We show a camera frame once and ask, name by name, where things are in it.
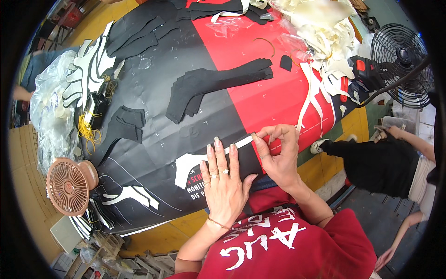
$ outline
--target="red and black mat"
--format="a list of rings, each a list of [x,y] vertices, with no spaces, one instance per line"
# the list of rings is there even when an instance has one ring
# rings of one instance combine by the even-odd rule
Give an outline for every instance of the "red and black mat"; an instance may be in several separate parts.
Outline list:
[[[125,21],[131,24],[132,19],[141,18],[145,13],[169,22],[175,20],[177,11],[172,2],[148,1],[117,23]],[[127,59],[119,75],[119,85],[103,127],[107,127],[112,114],[122,105],[142,108],[146,117],[143,140],[138,144],[122,139],[116,144],[109,158],[98,168],[100,182],[93,191],[102,197],[104,193],[119,195],[125,185],[143,186],[159,202],[159,207],[145,207],[131,198],[107,206],[118,218],[110,231],[112,233],[132,234],[206,207],[198,166],[191,171],[185,189],[174,184],[174,161],[183,154],[205,154],[206,145],[213,143],[215,136],[226,147],[264,126],[297,124],[308,92],[308,82],[300,67],[293,65],[291,72],[279,67],[282,55],[289,53],[277,37],[287,33],[286,30],[279,26],[278,21],[265,25],[255,23],[248,29],[239,28],[226,39],[216,37],[214,30],[206,26],[210,20],[206,17],[179,21],[180,28],[158,40],[157,46]],[[268,42],[253,41],[258,37],[274,45],[274,57],[271,57],[273,48]],[[138,68],[142,58],[151,60],[148,69]],[[170,88],[185,72],[199,68],[227,70],[257,58],[271,59],[274,78],[205,94],[199,113],[193,117],[185,116],[178,125],[165,116]],[[316,99],[323,111],[322,133],[326,133],[341,119],[341,103],[336,96],[333,97],[333,105],[329,104],[321,93],[316,95]],[[347,107],[345,115],[355,108],[350,100],[343,105]],[[310,105],[302,122],[305,128],[301,129],[299,138],[301,150],[319,139],[320,121],[316,109]],[[279,144],[274,142],[270,146],[274,153],[280,152]],[[250,173],[263,173],[253,145],[240,149],[239,157],[243,177]]]

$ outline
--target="electric fan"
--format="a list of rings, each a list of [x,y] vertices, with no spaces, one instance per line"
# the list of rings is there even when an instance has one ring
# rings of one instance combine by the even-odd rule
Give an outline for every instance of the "electric fan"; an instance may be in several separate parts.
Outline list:
[[[434,87],[430,58],[423,41],[409,28],[396,23],[384,25],[373,37],[371,59],[350,59],[354,62],[352,82],[365,92],[377,90],[359,107],[384,92],[408,108],[429,104],[427,92]]]
[[[89,161],[76,163],[56,158],[48,170],[46,189],[53,205],[65,215],[83,215],[88,207],[90,190],[99,182],[98,173]]]

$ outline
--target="shoe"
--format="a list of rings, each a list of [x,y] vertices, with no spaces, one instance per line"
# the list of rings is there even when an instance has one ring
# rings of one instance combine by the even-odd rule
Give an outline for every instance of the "shoe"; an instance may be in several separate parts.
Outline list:
[[[346,142],[349,142],[349,141],[351,141],[351,140],[354,140],[355,142],[358,142],[358,137],[357,137],[355,134],[350,134],[350,135],[345,139]]]
[[[323,150],[322,150],[322,148],[321,148],[320,146],[321,146],[321,144],[322,144],[323,142],[328,141],[328,140],[329,140],[328,138],[324,138],[324,139],[322,139],[322,140],[315,141],[315,142],[311,145],[311,147],[310,147],[310,153],[311,153],[311,154],[317,154],[317,153],[321,153],[321,152],[323,152]]]

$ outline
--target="red t-shirt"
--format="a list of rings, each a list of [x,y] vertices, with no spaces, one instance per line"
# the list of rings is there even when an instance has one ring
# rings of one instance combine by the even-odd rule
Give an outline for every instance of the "red t-shirt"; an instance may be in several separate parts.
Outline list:
[[[264,197],[261,207],[269,196],[262,194],[285,196],[281,191],[259,191],[257,198]],[[300,209],[288,207],[236,222],[211,246],[200,273],[169,278],[362,279],[369,278],[375,263],[373,246],[351,209],[342,210],[321,229],[306,222]]]

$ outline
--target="bracelet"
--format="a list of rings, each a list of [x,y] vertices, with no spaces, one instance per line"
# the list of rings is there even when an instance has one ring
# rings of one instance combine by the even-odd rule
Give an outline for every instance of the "bracelet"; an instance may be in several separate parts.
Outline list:
[[[231,229],[231,228],[228,228],[228,227],[226,227],[226,226],[223,226],[223,225],[220,224],[220,223],[215,222],[214,220],[212,220],[212,219],[209,218],[209,217],[208,217],[208,220],[211,221],[212,224],[214,224],[214,225],[216,225],[216,226],[218,226],[218,227],[220,227],[220,228],[222,228],[222,229],[227,229],[227,230],[230,230],[230,229]]]

